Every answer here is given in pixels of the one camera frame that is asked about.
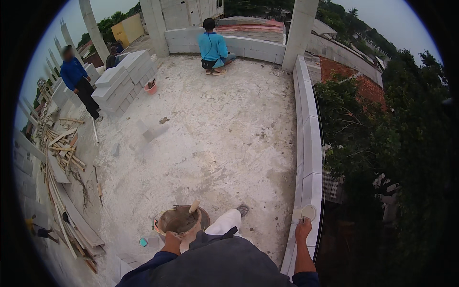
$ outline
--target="flip-flop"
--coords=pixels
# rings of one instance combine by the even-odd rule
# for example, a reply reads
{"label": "flip-flop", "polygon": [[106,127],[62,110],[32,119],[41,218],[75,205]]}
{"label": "flip-flop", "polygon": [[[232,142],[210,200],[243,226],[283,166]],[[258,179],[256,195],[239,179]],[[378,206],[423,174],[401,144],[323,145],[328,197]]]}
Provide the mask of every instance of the flip-flop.
{"label": "flip-flop", "polygon": [[226,70],[225,70],[225,69],[224,69],[224,70],[223,70],[223,72],[221,72],[221,73],[220,73],[220,72],[217,72],[217,71],[215,71],[215,72],[213,72],[213,73],[212,73],[212,75],[216,75],[216,76],[219,76],[219,75],[223,75],[224,73],[226,73]]}
{"label": "flip-flop", "polygon": [[244,215],[246,215],[250,210],[246,204],[241,204],[240,206],[236,207],[236,209],[241,213],[241,217],[244,217]]}

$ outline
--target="black pants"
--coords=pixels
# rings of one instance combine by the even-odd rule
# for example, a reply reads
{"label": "black pants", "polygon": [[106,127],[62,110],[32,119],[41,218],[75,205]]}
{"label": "black pants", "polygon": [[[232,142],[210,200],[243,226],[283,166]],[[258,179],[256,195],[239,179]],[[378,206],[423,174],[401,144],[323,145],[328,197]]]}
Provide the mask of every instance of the black pants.
{"label": "black pants", "polygon": [[94,92],[91,84],[85,78],[81,78],[81,80],[75,85],[75,88],[78,89],[78,98],[80,98],[81,102],[83,102],[86,106],[86,110],[88,110],[94,119],[97,119],[99,117],[99,113],[97,112],[99,105],[91,97]]}

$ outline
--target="hand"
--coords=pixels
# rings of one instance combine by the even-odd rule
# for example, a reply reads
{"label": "hand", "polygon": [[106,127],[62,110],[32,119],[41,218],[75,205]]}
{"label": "hand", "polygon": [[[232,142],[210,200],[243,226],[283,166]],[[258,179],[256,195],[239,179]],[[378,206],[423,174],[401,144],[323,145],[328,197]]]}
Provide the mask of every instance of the hand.
{"label": "hand", "polygon": [[306,244],[306,238],[312,228],[313,225],[311,224],[311,219],[307,217],[300,219],[300,222],[297,224],[297,228],[295,229],[295,239],[297,240],[297,244],[300,242]]}
{"label": "hand", "polygon": [[161,251],[171,252],[177,255],[180,255],[180,243],[182,239],[177,236],[177,233],[168,231],[166,232],[166,239],[164,242],[164,247]]}

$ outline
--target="low parapet wall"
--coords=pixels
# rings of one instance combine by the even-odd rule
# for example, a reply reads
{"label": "low parapet wall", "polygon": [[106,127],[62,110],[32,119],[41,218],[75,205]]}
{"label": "low parapet wall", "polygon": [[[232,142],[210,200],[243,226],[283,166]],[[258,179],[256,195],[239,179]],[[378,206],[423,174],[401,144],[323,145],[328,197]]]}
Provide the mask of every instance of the low parapet wall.
{"label": "low parapet wall", "polygon": [[[298,56],[293,69],[295,100],[297,107],[297,182],[293,209],[300,209],[312,204],[317,215],[312,221],[312,230],[306,240],[311,258],[314,257],[320,224],[322,207],[322,144],[320,138],[317,105],[311,79],[303,56]],[[281,273],[293,276],[297,244],[295,229],[298,221],[292,219],[290,232],[282,261]]]}
{"label": "low parapet wall", "polygon": [[[164,32],[170,53],[199,53],[196,39],[187,37],[185,29],[168,30]],[[281,65],[284,60],[285,45],[269,41],[223,36],[226,46],[231,53],[239,57],[252,58]]]}

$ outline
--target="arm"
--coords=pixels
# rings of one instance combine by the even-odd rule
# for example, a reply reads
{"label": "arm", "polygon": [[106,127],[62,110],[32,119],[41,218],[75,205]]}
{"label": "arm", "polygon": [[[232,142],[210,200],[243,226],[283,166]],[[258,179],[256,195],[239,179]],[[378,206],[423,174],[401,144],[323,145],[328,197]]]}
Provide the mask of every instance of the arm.
{"label": "arm", "polygon": [[312,229],[311,220],[304,217],[295,229],[297,241],[297,259],[295,260],[295,273],[292,277],[293,284],[298,287],[320,286],[314,262],[306,246],[306,238]]}
{"label": "arm", "polygon": [[182,239],[176,236],[174,232],[166,232],[164,247],[153,256],[153,258],[136,269],[126,273],[118,286],[123,286],[129,279],[146,270],[154,270],[169,261],[176,259],[180,255],[180,243]]}
{"label": "arm", "polygon": [[77,63],[77,67],[78,67],[78,69],[83,73],[83,76],[84,76],[85,78],[87,78],[87,77],[88,77],[88,73],[84,70],[83,66],[81,66],[80,61],[78,61],[77,58],[74,58],[73,60]]}
{"label": "arm", "polygon": [[75,91],[75,86],[72,84],[72,82],[68,78],[67,71],[65,69],[62,69],[62,68],[61,68],[61,77],[62,77],[62,80],[64,81],[65,85],[68,87],[68,89],[71,90],[72,92],[74,92]]}
{"label": "arm", "polygon": [[228,48],[226,47],[226,42],[223,36],[221,36],[220,40],[218,41],[218,54],[223,58],[228,57]]}

